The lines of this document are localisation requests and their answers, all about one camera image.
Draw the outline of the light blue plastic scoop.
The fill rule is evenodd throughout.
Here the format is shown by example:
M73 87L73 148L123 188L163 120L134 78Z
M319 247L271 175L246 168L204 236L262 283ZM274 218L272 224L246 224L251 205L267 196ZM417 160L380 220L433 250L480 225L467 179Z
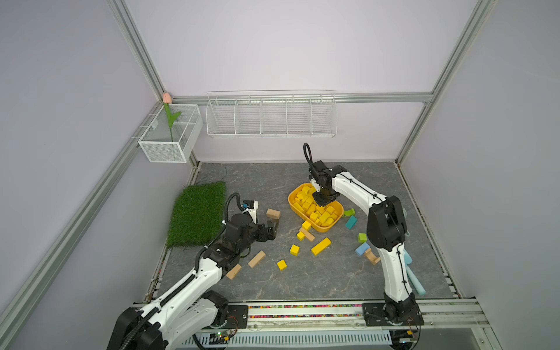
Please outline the light blue plastic scoop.
M403 252L404 252L404 261L406 264L406 271L407 271L409 281L414 286L414 289L417 291L419 295L426 295L427 292L424 286L422 285L422 283L417 278L416 274L411 269L411 264L413 262L411 256L408 254L408 252L405 249Z

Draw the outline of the white mesh corner basket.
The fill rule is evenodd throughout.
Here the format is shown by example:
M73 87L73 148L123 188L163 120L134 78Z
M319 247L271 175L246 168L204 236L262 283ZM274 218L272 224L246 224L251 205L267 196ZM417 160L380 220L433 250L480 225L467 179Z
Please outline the white mesh corner basket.
M151 163L188 163L203 120L196 104L163 104L140 136Z

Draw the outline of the yellow cube below flat block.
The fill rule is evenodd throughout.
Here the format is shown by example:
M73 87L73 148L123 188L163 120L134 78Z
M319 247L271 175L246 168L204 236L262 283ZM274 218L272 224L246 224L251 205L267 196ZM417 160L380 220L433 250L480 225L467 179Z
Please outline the yellow cube below flat block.
M297 245L292 245L290 248L290 254L294 256L298 256L300 252L300 247Z

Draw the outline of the pink artificial tulip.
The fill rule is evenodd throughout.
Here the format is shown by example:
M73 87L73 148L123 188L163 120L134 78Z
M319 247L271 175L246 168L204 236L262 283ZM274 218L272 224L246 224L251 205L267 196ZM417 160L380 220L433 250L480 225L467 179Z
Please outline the pink artificial tulip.
M164 93L163 96L162 96L162 101L163 101L164 110L166 112L167 123L168 123L169 133L170 133L170 139L171 139L171 142L174 142L173 126L174 126L175 121L182 114L182 112L173 113L171 111L170 104L173 102L173 99L172 99L170 93L167 93L167 92Z

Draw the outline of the teal block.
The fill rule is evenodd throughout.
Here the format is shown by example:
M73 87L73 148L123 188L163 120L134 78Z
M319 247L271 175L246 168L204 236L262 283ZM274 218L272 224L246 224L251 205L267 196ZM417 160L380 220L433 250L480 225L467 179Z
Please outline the teal block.
M356 226L356 224L357 224L357 217L351 216L350 218L348 218L348 221L345 224L345 226L346 226L346 228L351 230L351 229L353 229L354 226Z

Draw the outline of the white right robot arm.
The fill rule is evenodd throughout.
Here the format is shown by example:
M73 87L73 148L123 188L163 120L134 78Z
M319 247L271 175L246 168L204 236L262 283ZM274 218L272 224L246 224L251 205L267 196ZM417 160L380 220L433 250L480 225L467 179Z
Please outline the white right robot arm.
M367 238L378 251L384 275L384 307L367 315L391 325L411 323L421 327L423 317L408 281L405 234L408 232L401 201L367 187L343 166L328 167L322 161L309 164L315 201L326 206L343 195L367 214Z

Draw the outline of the natural wood long block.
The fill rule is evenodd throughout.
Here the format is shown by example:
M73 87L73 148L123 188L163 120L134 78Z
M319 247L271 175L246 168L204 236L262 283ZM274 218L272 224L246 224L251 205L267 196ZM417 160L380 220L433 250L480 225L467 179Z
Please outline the natural wood long block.
M248 266L250 268L255 268L264 258L265 258L266 254L264 251L260 251L258 252L252 259L251 261L248 262Z

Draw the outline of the yellow cube beside wood block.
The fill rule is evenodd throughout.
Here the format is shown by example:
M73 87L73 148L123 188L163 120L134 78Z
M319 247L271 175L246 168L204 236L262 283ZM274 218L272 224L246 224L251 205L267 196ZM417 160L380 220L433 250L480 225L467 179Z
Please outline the yellow cube beside wood block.
M309 231L309 230L311 229L311 226L312 226L312 224L311 224L310 222L305 221L305 222L302 224L302 229L303 229L303 230L306 230L306 231Z

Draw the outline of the natural wood arch block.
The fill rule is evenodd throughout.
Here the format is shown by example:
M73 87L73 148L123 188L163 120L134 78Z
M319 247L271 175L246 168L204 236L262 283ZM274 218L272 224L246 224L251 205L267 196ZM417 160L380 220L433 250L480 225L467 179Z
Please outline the natural wood arch block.
M368 248L368 249L365 251L364 256L365 256L365 257L367 258L367 260L368 260L370 263L372 263L373 265L377 265L377 264L381 261L381 258L378 257L378 256L376 256L376 255L373 253L373 250L372 250L371 248Z

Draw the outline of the natural wood block lower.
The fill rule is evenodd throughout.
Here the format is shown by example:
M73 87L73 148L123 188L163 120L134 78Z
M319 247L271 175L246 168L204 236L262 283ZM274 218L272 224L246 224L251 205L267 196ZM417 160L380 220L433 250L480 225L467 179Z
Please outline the natural wood block lower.
M242 266L239 264L236 264L227 274L226 277L229 280L233 280L237 277L237 275L239 274L239 272L241 271Z

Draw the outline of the yellow plastic tub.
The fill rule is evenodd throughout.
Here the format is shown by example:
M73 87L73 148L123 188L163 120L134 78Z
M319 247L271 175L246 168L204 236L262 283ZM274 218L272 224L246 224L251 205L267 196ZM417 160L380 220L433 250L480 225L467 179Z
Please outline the yellow plastic tub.
M343 217L344 207L338 201L320 206L313 197L315 192L312 184L304 183L290 193L288 203L301 219L318 232L326 233Z

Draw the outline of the green artificial grass mat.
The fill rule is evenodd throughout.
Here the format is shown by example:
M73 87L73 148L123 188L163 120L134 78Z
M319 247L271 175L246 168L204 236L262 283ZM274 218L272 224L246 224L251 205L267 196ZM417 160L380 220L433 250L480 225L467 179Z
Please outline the green artificial grass mat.
M224 182L186 187L176 198L167 247L204 246L219 233L226 201Z

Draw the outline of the natural wood centre block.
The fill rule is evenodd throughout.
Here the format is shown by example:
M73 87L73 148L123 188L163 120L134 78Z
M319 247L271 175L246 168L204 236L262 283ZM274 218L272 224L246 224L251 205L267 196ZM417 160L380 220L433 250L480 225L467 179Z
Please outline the natural wood centre block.
M315 240L315 236L312 235L311 233L309 233L306 229L302 228L300 229L300 236L304 237L305 239L308 239L309 241L313 242Z

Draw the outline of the yellow small cube bottom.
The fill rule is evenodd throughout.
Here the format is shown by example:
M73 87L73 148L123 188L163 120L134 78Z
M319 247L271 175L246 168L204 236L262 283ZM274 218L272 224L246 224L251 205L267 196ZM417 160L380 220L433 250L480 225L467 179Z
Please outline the yellow small cube bottom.
M277 263L277 267L278 267L278 269L279 269L280 271L284 271L284 270L287 268L287 263L286 263L286 261L285 261L285 260L280 260L280 261Z

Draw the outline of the green small cube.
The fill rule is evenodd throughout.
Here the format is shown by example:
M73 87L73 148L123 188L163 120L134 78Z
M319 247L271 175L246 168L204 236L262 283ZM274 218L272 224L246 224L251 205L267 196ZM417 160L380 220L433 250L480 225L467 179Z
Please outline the green small cube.
M367 235L365 233L358 234L358 242L365 243L368 240Z

